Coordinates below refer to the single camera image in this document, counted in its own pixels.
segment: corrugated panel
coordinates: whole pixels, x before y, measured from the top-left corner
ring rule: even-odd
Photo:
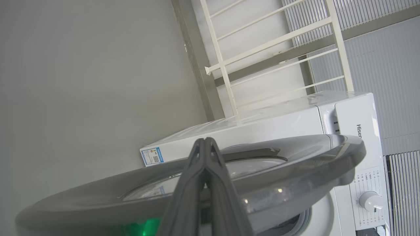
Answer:
[[[391,235],[420,235],[420,151],[385,159]]]
[[[283,5],[296,0],[282,0]],[[341,29],[347,29],[364,22],[372,21],[393,12],[417,4],[420,0],[334,0]],[[326,18],[324,0],[307,0],[286,10],[286,17],[291,31],[302,28],[320,19]],[[295,46],[332,34],[331,27],[324,26],[295,38]]]
[[[344,42],[355,91],[375,95],[385,155],[420,149],[419,39],[420,17],[416,17]],[[343,74],[336,53],[313,59],[310,65],[315,82]],[[316,89],[344,90],[344,82]]]

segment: hisense logo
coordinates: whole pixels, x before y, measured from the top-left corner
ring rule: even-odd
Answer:
[[[362,125],[357,125],[357,135],[362,138]]]

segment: metal rack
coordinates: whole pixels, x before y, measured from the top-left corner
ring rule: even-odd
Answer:
[[[240,54],[238,54],[236,56],[233,56],[233,57],[231,57],[229,59],[226,59],[226,60],[223,59],[223,56],[221,54],[221,50],[220,50],[219,43],[218,43],[219,40],[224,39],[224,38],[228,37],[229,35],[232,35],[232,34],[238,32],[238,31],[241,31],[241,30],[257,23],[257,22],[260,22],[260,21],[274,15],[274,14],[285,11],[288,8],[293,7],[293,6],[295,6],[299,3],[302,3],[306,0],[296,0],[292,3],[290,3],[290,4],[287,4],[286,6],[283,6],[283,7],[279,8],[279,9],[273,11],[273,12],[270,12],[270,13],[268,13],[268,14],[266,14],[266,15],[264,15],[264,16],[256,19],[256,20],[253,20],[253,21],[251,21],[251,22],[249,22],[249,23],[247,23],[247,24],[245,24],[245,25],[243,25],[243,26],[241,26],[241,27],[239,27],[235,30],[232,30],[229,33],[227,33],[223,36],[220,36],[220,37],[217,37],[217,35],[215,33],[213,23],[212,23],[212,18],[226,12],[227,10],[237,6],[238,4],[240,4],[241,2],[243,2],[245,0],[238,0],[238,1],[232,3],[231,5],[223,8],[222,10],[220,10],[220,11],[218,11],[215,14],[212,14],[212,15],[210,15],[210,13],[209,13],[206,0],[200,0],[200,1],[201,1],[201,6],[202,6],[203,11],[204,11],[205,20],[206,20],[207,26],[208,26],[209,31],[210,31],[211,40],[212,40],[212,43],[213,43],[213,46],[214,46],[214,49],[215,49],[215,52],[216,52],[217,60],[218,60],[217,64],[215,64],[213,66],[210,66],[210,67],[205,67],[205,71],[206,71],[207,74],[211,74],[215,70],[218,70],[218,69],[221,70],[223,80],[225,82],[227,94],[228,94],[228,97],[229,97],[229,102],[230,102],[230,105],[231,105],[231,108],[232,108],[232,111],[233,111],[234,115],[238,114],[238,108],[239,107],[243,107],[243,106],[250,105],[250,104],[253,104],[253,103],[256,103],[256,102],[260,102],[260,101],[264,101],[264,100],[267,100],[267,99],[270,99],[270,98],[273,98],[273,97],[278,97],[278,96],[281,96],[285,93],[275,94],[275,95],[272,95],[272,96],[269,96],[269,97],[265,97],[265,98],[262,98],[262,99],[259,99],[259,100],[256,100],[256,101],[252,101],[252,102],[241,104],[240,106],[237,106],[236,103],[235,103],[235,98],[234,98],[234,95],[233,95],[232,87],[234,87],[236,85],[239,85],[239,84],[242,84],[242,83],[245,83],[245,82],[248,82],[248,81],[251,81],[253,79],[260,78],[264,75],[279,71],[281,69],[284,69],[284,68],[287,68],[287,67],[290,67],[290,66],[293,66],[293,65],[296,65],[296,64],[299,64],[299,63],[317,58],[317,57],[320,57],[322,55],[326,55],[326,54],[329,54],[331,52],[335,52],[335,51],[338,51],[340,64],[343,68],[344,73],[343,73],[342,76],[338,76],[338,77],[335,77],[335,78],[332,78],[332,79],[328,79],[328,80],[325,80],[325,81],[322,81],[322,82],[319,82],[319,83],[310,84],[310,85],[307,85],[307,86],[304,86],[304,87],[301,87],[301,88],[298,88],[298,89],[294,89],[292,91],[287,91],[286,93],[290,93],[290,92],[294,92],[294,91],[297,91],[297,90],[314,87],[314,86],[317,86],[319,84],[324,84],[324,83],[328,83],[328,82],[331,82],[331,81],[334,81],[334,80],[337,80],[337,79],[343,79],[343,78],[344,78],[344,81],[345,81],[346,90],[347,91],[353,91],[354,90],[352,77],[351,77],[351,74],[350,74],[349,62],[347,60],[346,50],[344,48],[343,36],[341,34],[340,23],[339,23],[339,19],[338,19],[338,16],[337,16],[337,12],[336,12],[336,8],[334,6],[333,0],[325,0],[326,11],[327,11],[329,17],[318,20],[318,21],[316,21],[312,24],[309,24],[307,26],[304,26],[300,29],[294,30],[290,33],[287,33],[287,34],[285,34],[283,36],[280,36],[276,39],[268,41],[268,42],[266,42],[266,43],[264,43],[260,46],[254,47],[254,48],[252,48],[252,49],[250,49],[246,52],[240,53]],[[228,65],[230,65],[234,62],[237,62],[239,60],[242,60],[244,58],[247,58],[251,55],[254,55],[258,52],[261,52],[265,49],[268,49],[270,47],[278,45],[280,43],[283,43],[283,42],[286,42],[288,40],[294,39],[295,37],[298,37],[299,35],[302,35],[302,34],[305,34],[307,32],[316,30],[316,29],[318,29],[320,27],[323,27],[323,26],[326,26],[326,25],[331,25],[332,33],[333,33],[333,37],[334,37],[334,42],[337,45],[337,48],[326,51],[326,52],[323,52],[323,53],[318,54],[318,55],[314,55],[312,57],[307,57],[303,60],[299,60],[297,62],[285,65],[285,66],[280,67],[280,68],[273,69],[271,71],[265,72],[265,73],[260,74],[258,76],[248,78],[248,79],[243,80],[241,82],[236,82],[234,84],[230,83],[226,66],[228,66]]]

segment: white dial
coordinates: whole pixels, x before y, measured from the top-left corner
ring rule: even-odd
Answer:
[[[368,191],[359,198],[359,204],[369,212],[377,212],[383,207],[383,199],[374,191]]]

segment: energy label sticker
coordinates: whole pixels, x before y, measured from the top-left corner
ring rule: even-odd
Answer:
[[[163,158],[159,147],[143,150],[142,156],[146,165],[163,163]]]

